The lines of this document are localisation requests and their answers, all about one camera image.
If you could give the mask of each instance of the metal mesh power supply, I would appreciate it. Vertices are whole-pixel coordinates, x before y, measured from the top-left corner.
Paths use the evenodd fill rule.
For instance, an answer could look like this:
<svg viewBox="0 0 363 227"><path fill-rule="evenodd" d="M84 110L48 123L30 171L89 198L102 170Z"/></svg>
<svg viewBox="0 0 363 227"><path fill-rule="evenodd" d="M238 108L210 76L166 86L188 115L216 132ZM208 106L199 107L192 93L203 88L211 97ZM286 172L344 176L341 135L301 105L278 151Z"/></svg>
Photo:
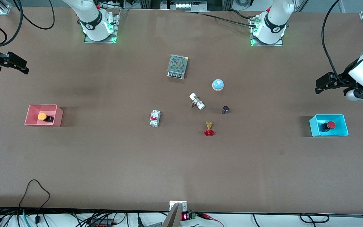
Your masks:
<svg viewBox="0 0 363 227"><path fill-rule="evenodd" d="M184 79L188 57L172 55L167 68L167 76Z"/></svg>

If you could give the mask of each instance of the teal cable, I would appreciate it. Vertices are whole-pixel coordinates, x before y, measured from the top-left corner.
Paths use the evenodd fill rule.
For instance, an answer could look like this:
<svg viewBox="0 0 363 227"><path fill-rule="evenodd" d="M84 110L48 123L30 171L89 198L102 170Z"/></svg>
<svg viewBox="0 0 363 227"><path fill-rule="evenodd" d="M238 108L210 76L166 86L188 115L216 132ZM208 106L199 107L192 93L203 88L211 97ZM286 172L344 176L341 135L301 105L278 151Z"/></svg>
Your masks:
<svg viewBox="0 0 363 227"><path fill-rule="evenodd" d="M26 218L26 215L25 215L25 210L22 211L22 216L23 216L23 219L25 220L25 223L26 223L27 227L31 227L29 225L29 222L27 221L27 218Z"/></svg>

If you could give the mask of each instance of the tabletop surface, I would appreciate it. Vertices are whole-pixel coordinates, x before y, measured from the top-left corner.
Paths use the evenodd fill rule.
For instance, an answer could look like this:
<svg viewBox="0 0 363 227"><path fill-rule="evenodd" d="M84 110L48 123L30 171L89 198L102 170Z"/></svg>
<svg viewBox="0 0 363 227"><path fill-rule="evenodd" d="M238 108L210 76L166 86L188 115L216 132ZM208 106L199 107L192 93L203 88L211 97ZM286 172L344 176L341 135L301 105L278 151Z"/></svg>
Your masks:
<svg viewBox="0 0 363 227"><path fill-rule="evenodd" d="M24 12L51 23L48 7ZM294 13L284 47L258 47L247 27L167 10L130 10L116 44L84 44L72 9L55 13L51 30L24 21L0 48L30 69L0 73L0 207L17 207L36 178L51 193L46 207L166 210L186 200L200 211L363 214L363 102L314 93L331 71L324 14ZM0 27L11 36L18 20L13 9ZM333 13L325 34L342 72L363 51L363 22ZM184 80L166 76L171 54L189 58ZM206 108L191 108L193 92ZM24 125L30 104L60 106L62 126ZM309 119L324 113L345 115L350 135L311 137ZM47 197L37 184L28 193L24 207Z"/></svg>

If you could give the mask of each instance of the blue bin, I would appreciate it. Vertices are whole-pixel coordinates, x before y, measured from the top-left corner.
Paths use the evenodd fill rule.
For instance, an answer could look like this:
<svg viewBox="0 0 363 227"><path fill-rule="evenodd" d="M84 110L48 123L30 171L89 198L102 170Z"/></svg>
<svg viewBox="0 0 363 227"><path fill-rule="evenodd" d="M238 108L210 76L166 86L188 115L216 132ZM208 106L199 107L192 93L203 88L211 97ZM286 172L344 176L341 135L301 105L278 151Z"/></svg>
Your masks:
<svg viewBox="0 0 363 227"><path fill-rule="evenodd" d="M327 132L320 131L320 125L333 121L336 128ZM347 124L342 114L317 114L309 120L313 137L344 137L348 135Z"/></svg>

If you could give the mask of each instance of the blue and white round object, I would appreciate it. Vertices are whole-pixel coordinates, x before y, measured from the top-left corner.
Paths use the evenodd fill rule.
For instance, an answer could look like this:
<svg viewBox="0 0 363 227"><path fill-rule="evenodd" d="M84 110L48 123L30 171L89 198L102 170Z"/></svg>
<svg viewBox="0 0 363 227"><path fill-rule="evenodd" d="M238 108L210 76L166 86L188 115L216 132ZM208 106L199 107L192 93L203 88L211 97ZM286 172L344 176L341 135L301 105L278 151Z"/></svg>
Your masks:
<svg viewBox="0 0 363 227"><path fill-rule="evenodd" d="M212 82L212 88L214 90L222 90L223 89L223 81L221 79L216 79Z"/></svg>

